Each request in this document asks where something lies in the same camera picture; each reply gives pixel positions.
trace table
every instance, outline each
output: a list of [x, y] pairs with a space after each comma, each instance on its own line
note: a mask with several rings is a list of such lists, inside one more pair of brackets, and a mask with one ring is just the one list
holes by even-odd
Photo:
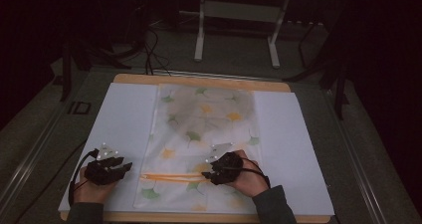
[[[160, 83], [172, 83], [172, 84], [183, 84], [183, 85], [191, 85], [191, 86], [208, 86], [208, 87], [219, 87], [219, 88], [232, 88], [232, 89], [243, 89], [243, 90], [254, 90], [254, 91], [262, 91], [264, 94], [270, 94], [271, 92], [283, 92], [283, 93], [289, 93], [290, 88], [286, 84], [282, 83], [266, 83], [266, 82], [252, 82], [252, 81], [234, 81], [234, 80], [220, 80], [220, 79], [199, 79], [199, 78], [180, 78], [180, 77], [152, 77], [152, 76], [141, 76], [141, 75], [117, 75], [114, 79], [114, 83], [116, 85], [111, 85], [107, 97], [105, 97], [104, 104], [102, 106], [102, 109], [99, 113], [99, 116], [96, 120], [96, 124], [93, 127], [92, 134], [90, 135], [90, 138], [87, 142], [87, 145], [83, 151], [83, 153], [86, 153], [94, 147], [96, 147], [96, 144], [98, 144], [101, 141], [104, 141], [102, 138], [107, 140], [107, 143], [122, 141], [124, 138], [126, 138], [126, 142], [124, 145], [120, 146], [118, 148], [120, 153], [130, 153], [130, 156], [125, 157], [125, 162], [133, 161], [133, 168], [134, 175], [135, 176], [126, 176], [124, 180], [122, 180], [118, 185], [118, 190], [114, 192], [111, 195], [110, 200], [112, 200], [112, 203], [107, 203], [105, 205], [105, 221], [124, 221], [124, 222], [204, 222], [204, 221], [211, 221], [213, 223], [257, 223], [258, 218], [256, 215], [235, 215], [235, 214], [192, 214], [192, 213], [145, 213], [145, 212], [138, 212], [139, 210], [127, 210], [124, 211], [124, 208], [121, 209], [121, 206], [130, 206], [132, 205], [132, 201], [128, 201], [127, 199], [130, 197], [133, 197], [133, 190], [135, 188], [135, 184], [137, 182], [133, 183], [133, 180], [137, 180], [137, 173], [140, 170], [140, 166], [137, 167], [137, 164], [139, 164], [139, 157], [143, 156], [144, 150], [146, 147], [142, 149], [142, 147], [139, 147], [139, 137], [147, 138], [149, 136], [149, 127], [152, 120], [152, 111], [154, 108], [154, 98], [155, 97], [155, 89], [151, 89], [152, 87], [155, 87], [156, 84]], [[132, 84], [143, 84], [143, 86], [134, 86]], [[119, 86], [126, 86], [128, 89], [136, 89], [137, 92], [142, 94], [141, 97], [137, 96], [130, 96], [128, 97], [127, 94], [123, 93], [114, 93], [112, 92], [112, 89], [115, 89]], [[112, 103], [110, 102], [110, 96], [109, 94], [114, 94], [114, 99], [117, 101], [121, 101], [124, 96], [126, 96], [126, 99], [129, 99], [127, 102], [123, 102], [120, 105], [120, 109], [122, 111], [127, 111], [130, 109], [133, 109], [133, 106], [137, 106], [138, 103], [136, 100], [138, 99], [144, 99], [144, 100], [151, 100], [149, 102], [145, 102], [145, 106], [142, 107], [142, 110], [144, 111], [143, 115], [142, 113], [127, 113], [127, 118], [133, 118], [135, 120], [139, 120], [140, 117], [144, 116], [146, 120], [143, 120], [142, 122], [139, 122], [139, 126], [133, 126], [133, 130], [127, 129], [127, 126], [125, 124], [128, 124], [127, 120], [119, 120], [118, 118], [115, 118], [113, 115], [105, 114], [109, 109], [112, 109]], [[114, 131], [113, 134], [109, 134], [108, 137], [105, 137], [105, 133], [110, 133], [110, 129]], [[266, 131], [271, 129], [270, 126], [264, 127]], [[321, 173], [319, 170], [319, 167], [316, 167], [313, 165], [313, 168], [316, 168], [313, 170], [315, 172], [316, 170], [319, 171], [320, 178]], [[277, 178], [277, 170], [273, 175], [272, 173], [268, 173], [270, 176], [274, 177], [274, 180], [276, 183], [279, 182]], [[328, 198], [329, 205], [329, 197], [327, 196], [326, 189], [324, 187], [323, 180], [318, 180], [318, 182], [322, 181], [323, 190], [325, 191], [326, 195], [324, 194], [323, 197], [317, 201], [317, 204], [320, 205], [320, 203], [325, 203], [326, 198]], [[286, 187], [287, 190], [287, 198], [289, 201], [289, 186]], [[65, 193], [64, 198], [62, 200], [61, 206], [59, 208], [61, 212], [61, 216], [63, 219], [66, 219], [68, 212], [69, 212], [69, 205], [67, 205], [67, 193]], [[297, 220], [299, 223], [326, 223], [330, 219], [330, 215], [297, 215]]]

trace floor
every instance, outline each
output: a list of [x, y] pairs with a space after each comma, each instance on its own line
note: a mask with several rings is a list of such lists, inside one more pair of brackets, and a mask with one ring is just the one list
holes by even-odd
[[[302, 25], [283, 26], [276, 43], [282, 63], [278, 70], [271, 67], [264, 35], [234, 36], [212, 27], [207, 29], [203, 61], [197, 63], [193, 61], [196, 34], [191, 32], [189, 23], [177, 31], [155, 28], [159, 38], [155, 53], [162, 57], [157, 57], [162, 64], [152, 59], [152, 66], [159, 69], [168, 61], [165, 68], [173, 76], [207, 74], [278, 82], [304, 70], [297, 50], [306, 30]], [[306, 41], [307, 62], [315, 56], [325, 36], [323, 28], [318, 27]], [[149, 34], [149, 43], [153, 44], [154, 40]], [[123, 62], [133, 66], [132, 73], [141, 74], [144, 61], [143, 53]], [[57, 74], [61, 63], [58, 60], [52, 64]], [[160, 70], [155, 73], [167, 74]], [[64, 223], [57, 208], [81, 155], [82, 149], [78, 147], [90, 134], [109, 83], [123, 72], [100, 61], [96, 61], [89, 72], [74, 71], [74, 92], [67, 103], [59, 102], [61, 87], [49, 84], [1, 130], [1, 190], [6, 190], [4, 187], [31, 148], [44, 144], [25, 176], [25, 185], [16, 187], [16, 194], [2, 207], [1, 223], [17, 223], [18, 218], [18, 223]], [[339, 223], [338, 220], [342, 224], [422, 223], [354, 92], [353, 83], [346, 84], [348, 104], [343, 106], [344, 120], [341, 121], [333, 114], [330, 91], [321, 90], [317, 85], [319, 78], [320, 74], [315, 74], [290, 85], [300, 101], [336, 212], [337, 219], [331, 218], [329, 223]], [[91, 103], [92, 108], [85, 115], [69, 114], [67, 110], [72, 101]], [[5, 203], [4, 196], [0, 203]]]

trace cable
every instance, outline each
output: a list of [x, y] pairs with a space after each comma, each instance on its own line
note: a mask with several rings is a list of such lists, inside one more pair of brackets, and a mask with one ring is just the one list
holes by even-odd
[[256, 173], [256, 174], [261, 175], [262, 177], [266, 178], [266, 175], [264, 175], [262, 172], [259, 172], [257, 170], [251, 169], [251, 168], [246, 168], [246, 167], [223, 167], [223, 169], [249, 171], [249, 172]]
[[155, 42], [154, 42], [154, 45], [152, 46], [152, 48], [149, 48], [149, 46], [145, 42], [145, 52], [146, 52], [145, 72], [148, 75], [148, 69], [150, 69], [151, 74], [154, 75], [154, 71], [153, 71], [152, 65], [151, 65], [151, 55], [152, 55], [155, 47], [158, 44], [158, 35], [154, 31], [152, 31], [151, 29], [148, 29], [147, 31], [152, 33], [155, 36]]
[[[168, 66], [169, 66], [169, 64], [170, 64], [170, 61], [169, 61], [167, 58], [165, 58], [165, 57], [162, 57], [162, 56], [159, 56], [159, 55], [155, 54], [153, 51], [152, 51], [151, 55], [152, 55], [152, 56], [154, 56], [155, 61], [156, 61], [156, 62], [160, 65], [160, 67], [157, 67], [157, 68], [155, 68], [155, 69], [162, 68], [162, 69], [164, 69], [164, 70], [167, 72], [168, 76], [170, 76], [170, 77], [171, 77], [170, 72], [167, 70], [167, 67], [168, 67]], [[167, 64], [163, 65], [163, 64], [159, 61], [159, 59], [158, 59], [158, 58], [161, 58], [161, 59], [166, 60], [166, 61], [167, 61]]]
[[80, 184], [79, 186], [77, 186], [75, 189], [74, 189], [74, 193], [80, 188], [80, 187], [82, 187], [85, 183], [87, 183], [88, 181], [87, 180], [85, 180], [85, 182], [83, 182], [82, 184]]
[[46, 186], [41, 190], [41, 192], [37, 195], [34, 200], [25, 208], [25, 210], [19, 215], [18, 219], [16, 219], [15, 224], [19, 223], [21, 218], [27, 213], [29, 209], [40, 199], [40, 197], [44, 194], [44, 192], [47, 190], [47, 188], [53, 183], [54, 179], [59, 175], [60, 171], [63, 169], [63, 167], [68, 163], [69, 159], [87, 142], [85, 139], [83, 142], [81, 142], [72, 152], [71, 154], [66, 158], [66, 160], [62, 163], [62, 165], [59, 167], [59, 169], [56, 171], [56, 173], [53, 175], [53, 177], [50, 179], [50, 181], [46, 184]]
[[334, 218], [335, 218], [335, 221], [337, 221], [337, 224], [341, 224], [340, 219], [338, 219], [337, 213], [335, 213], [335, 211], [334, 211]]
[[[160, 64], [161, 65], [161, 68], [163, 68], [166, 72], [167, 72], [167, 74], [171, 77], [171, 74], [170, 74], [170, 72], [166, 69], [166, 66], [168, 66], [169, 64], [170, 64], [170, 61], [168, 60], [168, 59], [166, 59], [166, 58], [164, 58], [164, 57], [161, 57], [161, 56], [158, 56], [158, 55], [156, 55], [155, 53], [154, 53], [154, 50], [155, 50], [155, 47], [156, 47], [156, 45], [158, 44], [158, 34], [156, 34], [153, 30], [151, 30], [151, 29], [148, 29], [148, 31], [149, 32], [151, 32], [154, 36], [155, 36], [155, 43], [154, 43], [154, 45], [152, 46], [152, 48], [150, 48], [150, 50], [151, 50], [151, 53], [149, 54], [149, 56], [150, 55], [153, 55], [154, 56], [154, 58], [155, 58], [155, 60], [158, 62], [158, 64]], [[165, 60], [167, 60], [167, 64], [165, 65], [165, 66], [163, 66], [162, 65], [162, 63], [158, 60], [158, 58], [157, 57], [161, 57], [161, 58], [163, 58], [163, 59], [165, 59]]]
[[[188, 23], [188, 22], [190, 22], [190, 21], [192, 21], [192, 20], [194, 20], [196, 18], [199, 18], [199, 15], [195, 15], [195, 16], [193, 16], [191, 18], [188, 18], [188, 19], [186, 19], [184, 21], [181, 21], [181, 22], [178, 23], [178, 25]], [[162, 22], [163, 22], [163, 20], [160, 19], [160, 20], [158, 20], [156, 22], [153, 22], [153, 23], [149, 24], [148, 26], [150, 28], [159, 29], [159, 30], [168, 30], [168, 29], [174, 28], [173, 26], [170, 26], [170, 25], [168, 25], [168, 26], [162, 26], [162, 27], [161, 26], [157, 26], [158, 24], [160, 24]]]
[[253, 162], [253, 161], [251, 161], [250, 159], [248, 159], [248, 158], [246, 158], [246, 157], [241, 157], [243, 160], [247, 160], [247, 161], [250, 161], [252, 164], [254, 164], [262, 173], [264, 173], [263, 172], [263, 170], [261, 170], [261, 168], [260, 168], [260, 166], [258, 166], [255, 162]]

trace black cable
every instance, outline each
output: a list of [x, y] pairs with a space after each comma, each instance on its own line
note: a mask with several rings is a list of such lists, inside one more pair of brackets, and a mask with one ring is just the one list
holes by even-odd
[[50, 181], [46, 184], [46, 186], [41, 190], [41, 192], [37, 195], [34, 200], [25, 208], [25, 210], [19, 215], [18, 219], [16, 219], [15, 224], [19, 223], [21, 218], [26, 214], [26, 212], [31, 209], [31, 207], [40, 199], [40, 197], [44, 194], [44, 192], [47, 190], [47, 188], [53, 183], [54, 179], [59, 175], [60, 171], [63, 169], [63, 167], [68, 163], [69, 159], [80, 149], [87, 140], [85, 139], [83, 142], [81, 142], [72, 152], [71, 154], [66, 158], [66, 160], [62, 163], [62, 165], [59, 167], [59, 169], [56, 171], [56, 173], [53, 175], [53, 177], [50, 179]]
[[260, 166], [258, 166], [255, 162], [253, 162], [253, 161], [251, 161], [250, 159], [248, 159], [248, 158], [246, 158], [246, 157], [241, 157], [243, 160], [247, 160], [247, 161], [250, 161], [252, 164], [254, 164], [262, 173], [264, 173], [263, 172], [263, 170], [261, 170], [261, 168], [260, 168]]
[[223, 167], [223, 169], [227, 169], [227, 170], [241, 170], [241, 171], [249, 171], [249, 172], [253, 172], [253, 173], [256, 173], [256, 174], [258, 174], [258, 175], [260, 175], [260, 176], [262, 176], [262, 177], [264, 177], [264, 180], [265, 180], [265, 182], [267, 183], [267, 185], [268, 185], [268, 187], [270, 188], [271, 187], [271, 183], [270, 183], [270, 178], [268, 177], [268, 176], [266, 176], [266, 175], [264, 175], [264, 173], [261, 171], [261, 172], [259, 172], [259, 171], [257, 171], [257, 170], [254, 170], [254, 169], [250, 169], [250, 168], [245, 168], [245, 167]]
[[341, 224], [340, 219], [338, 219], [337, 213], [334, 212], [334, 218], [335, 221], [337, 221], [338, 224]]
[[[170, 76], [170, 77], [171, 77], [170, 72], [167, 70], [167, 66], [170, 64], [170, 61], [169, 61], [167, 58], [165, 58], [165, 57], [162, 57], [162, 56], [159, 56], [159, 55], [155, 54], [154, 52], [152, 52], [152, 53], [151, 53], [151, 55], [152, 55], [152, 56], [154, 56], [155, 61], [157, 61], [157, 63], [160, 65], [160, 67], [157, 67], [157, 69], [159, 69], [159, 68], [164, 69], [164, 70], [167, 72], [168, 76]], [[161, 58], [161, 59], [166, 60], [166, 61], [167, 61], [167, 64], [163, 65], [163, 64], [159, 61], [159, 59], [158, 59], [158, 58]]]
[[152, 65], [151, 65], [151, 53], [148, 51], [148, 46], [145, 43], [145, 52], [146, 52], [146, 61], [145, 61], [145, 71], [146, 74], [148, 75], [148, 69], [151, 70], [151, 75], [154, 75], [154, 71], [152, 69]]
[[80, 188], [80, 187], [82, 187], [82, 186], [84, 186], [84, 184], [85, 183], [87, 183], [88, 181], [87, 180], [85, 180], [85, 182], [83, 182], [82, 184], [80, 184], [79, 186], [77, 186], [75, 189], [74, 189], [74, 193]]

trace gray sleeve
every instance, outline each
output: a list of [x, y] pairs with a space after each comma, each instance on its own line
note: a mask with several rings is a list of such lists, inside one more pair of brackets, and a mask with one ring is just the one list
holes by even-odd
[[75, 203], [69, 212], [68, 224], [103, 224], [104, 206], [99, 203]]
[[289, 207], [283, 186], [276, 186], [253, 197], [261, 224], [293, 224], [295, 215]]

